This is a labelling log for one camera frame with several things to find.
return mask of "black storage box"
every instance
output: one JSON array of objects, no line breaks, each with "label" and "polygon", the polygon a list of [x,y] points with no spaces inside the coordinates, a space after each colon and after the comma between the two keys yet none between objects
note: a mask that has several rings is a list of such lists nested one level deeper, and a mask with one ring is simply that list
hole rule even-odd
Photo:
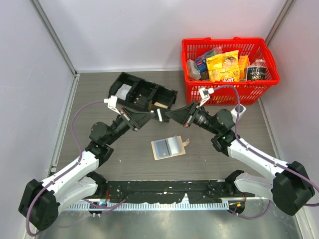
[{"label": "black storage box", "polygon": [[177,91],[122,72],[110,87],[109,97],[117,96],[118,103],[137,111],[154,111],[167,108],[176,101]]}]

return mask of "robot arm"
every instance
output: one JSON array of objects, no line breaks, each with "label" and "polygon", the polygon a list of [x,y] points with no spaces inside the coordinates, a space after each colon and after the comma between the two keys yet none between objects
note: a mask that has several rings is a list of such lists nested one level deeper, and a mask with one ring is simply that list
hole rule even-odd
[{"label": "robot arm", "polygon": [[39,231],[50,227],[59,213],[73,203],[92,195],[101,197],[106,191],[107,181],[94,170],[110,158],[114,151],[110,145],[129,129],[138,131],[155,116],[154,113],[138,112],[126,107],[118,111],[115,108],[116,99],[110,97],[104,102],[119,115],[110,126],[103,122],[97,122],[92,126],[89,136],[91,142],[82,152],[80,161],[78,157],[41,182],[33,179],[27,183],[18,209],[25,217],[35,196],[49,185],[31,209],[30,222]]},{"label": "robot arm", "polygon": [[[226,182],[232,184],[233,190],[268,198],[286,214],[294,215],[314,196],[314,189],[309,183],[277,165],[280,164],[284,168],[289,168],[309,178],[305,168],[296,161],[288,164],[271,157],[251,146],[243,138],[239,142],[232,130],[235,126],[234,119],[236,119],[234,114],[228,110],[220,110],[211,116],[202,105],[209,100],[209,95],[214,93],[214,90],[201,88],[199,93],[202,97],[199,105],[197,102],[192,102],[183,108],[165,114],[184,127],[195,124],[213,133],[215,137],[211,139],[211,142],[218,152],[242,161],[265,177],[254,177],[237,170],[226,178]],[[236,115],[238,110],[242,109],[236,107],[233,110]]]}]

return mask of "red shopping basket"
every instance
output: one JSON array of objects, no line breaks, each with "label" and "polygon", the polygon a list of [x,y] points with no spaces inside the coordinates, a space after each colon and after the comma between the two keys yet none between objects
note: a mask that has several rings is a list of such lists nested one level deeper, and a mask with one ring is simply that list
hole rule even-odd
[{"label": "red shopping basket", "polygon": [[[194,81],[188,74],[187,60],[195,60],[198,56],[204,54],[210,49],[220,46],[223,52],[239,50],[238,57],[248,55],[250,63],[256,59],[266,61],[264,65],[266,70],[266,80],[263,81],[246,81],[232,82],[240,95],[240,102],[245,105],[255,103],[271,86],[279,83],[279,75],[276,70],[276,63],[266,42],[262,38],[240,38],[234,39],[184,39],[182,41],[181,60],[185,74],[186,99],[189,104],[191,101],[200,101],[198,89],[201,87],[216,88],[222,85],[230,84],[229,82],[211,82],[211,81]],[[207,101],[206,105],[235,105],[237,99],[232,88],[225,87],[216,91]]]}]

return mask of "white panel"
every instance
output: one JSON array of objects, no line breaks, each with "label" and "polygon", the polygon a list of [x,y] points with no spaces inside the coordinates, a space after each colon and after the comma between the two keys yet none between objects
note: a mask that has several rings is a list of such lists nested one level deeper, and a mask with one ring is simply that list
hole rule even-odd
[{"label": "white panel", "polygon": [[[270,44],[281,82],[262,98],[280,158],[302,163],[319,184],[319,1],[296,1]],[[319,201],[319,193],[311,200]],[[307,210],[319,227],[319,208]]]},{"label": "white panel", "polygon": [[0,237],[20,239],[20,200],[48,173],[72,75],[27,0],[0,7],[0,56]]},{"label": "white panel", "polygon": [[285,0],[40,0],[77,70],[180,68],[181,40],[266,37]]}]

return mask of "orange box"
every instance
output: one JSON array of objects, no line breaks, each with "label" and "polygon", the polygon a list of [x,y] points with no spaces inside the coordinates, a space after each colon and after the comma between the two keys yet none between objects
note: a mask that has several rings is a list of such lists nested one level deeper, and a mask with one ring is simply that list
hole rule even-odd
[{"label": "orange box", "polygon": [[250,66],[248,56],[241,56],[238,61],[239,66],[239,79],[240,81],[246,81],[246,70]]}]

